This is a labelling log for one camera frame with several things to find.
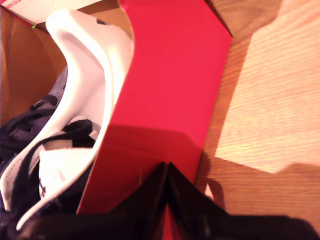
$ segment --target shoelace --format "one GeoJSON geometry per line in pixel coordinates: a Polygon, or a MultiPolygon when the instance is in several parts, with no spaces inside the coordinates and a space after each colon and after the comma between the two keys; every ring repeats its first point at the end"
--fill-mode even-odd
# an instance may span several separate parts
{"type": "Polygon", "coordinates": [[[29,177],[29,166],[35,151],[43,144],[56,140],[80,140],[87,139],[92,132],[92,122],[88,119],[75,121],[66,126],[65,133],[48,137],[39,141],[25,156],[13,183],[11,208],[13,211],[0,209],[0,236],[1,239],[15,239],[16,224],[22,215],[40,200],[39,196],[39,168],[33,170],[29,177]]]}
{"type": "Polygon", "coordinates": [[[8,164],[8,161],[12,159],[15,154],[21,152],[30,141],[19,140],[13,137],[11,134],[14,131],[23,130],[27,133],[31,131],[31,123],[37,119],[45,116],[51,116],[54,109],[38,109],[43,104],[49,103],[52,106],[56,106],[58,100],[55,96],[45,96],[40,102],[30,107],[30,110],[11,119],[0,129],[0,166],[4,169],[4,166],[8,164]]]}

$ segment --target wooden floor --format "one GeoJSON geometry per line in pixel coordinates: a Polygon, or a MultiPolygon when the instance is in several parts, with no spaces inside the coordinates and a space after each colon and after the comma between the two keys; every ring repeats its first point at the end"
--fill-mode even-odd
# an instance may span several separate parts
{"type": "Polygon", "coordinates": [[[234,36],[196,186],[320,233],[320,1],[213,0],[234,36]]]}

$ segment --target sneaker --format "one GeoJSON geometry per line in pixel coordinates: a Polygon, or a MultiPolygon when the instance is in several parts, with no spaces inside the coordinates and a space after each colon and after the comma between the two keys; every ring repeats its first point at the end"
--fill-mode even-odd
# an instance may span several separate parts
{"type": "Polygon", "coordinates": [[[38,142],[23,159],[13,184],[12,211],[1,208],[1,239],[16,239],[16,227],[19,229],[36,216],[76,213],[92,166],[88,154],[99,131],[90,120],[77,119],[61,132],[38,142]],[[37,149],[40,161],[30,174],[31,159],[37,149]],[[69,187],[60,193],[64,184],[69,187]]]}
{"type": "Polygon", "coordinates": [[[68,80],[55,113],[0,178],[1,239],[16,239],[36,216],[76,213],[132,61],[133,41],[115,25],[62,9],[46,27],[68,80]]]}
{"type": "Polygon", "coordinates": [[[30,110],[9,120],[0,129],[0,175],[11,160],[18,155],[41,131],[56,110],[67,82],[65,67],[52,90],[30,110]]]}

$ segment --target shoe tongue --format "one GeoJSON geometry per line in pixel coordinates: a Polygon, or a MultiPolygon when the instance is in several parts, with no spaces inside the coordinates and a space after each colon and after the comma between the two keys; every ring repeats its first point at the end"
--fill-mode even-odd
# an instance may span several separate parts
{"type": "Polygon", "coordinates": [[[91,148],[62,148],[39,152],[39,194],[55,194],[65,181],[77,179],[87,166],[91,148]]]}

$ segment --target black object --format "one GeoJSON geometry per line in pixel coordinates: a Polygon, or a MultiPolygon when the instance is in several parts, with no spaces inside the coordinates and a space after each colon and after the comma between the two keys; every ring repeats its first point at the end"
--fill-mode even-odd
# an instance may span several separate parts
{"type": "Polygon", "coordinates": [[[55,214],[31,220],[19,240],[161,239],[168,203],[183,240],[320,240],[313,227],[287,216],[229,215],[172,164],[150,177],[108,214],[55,214]]]}

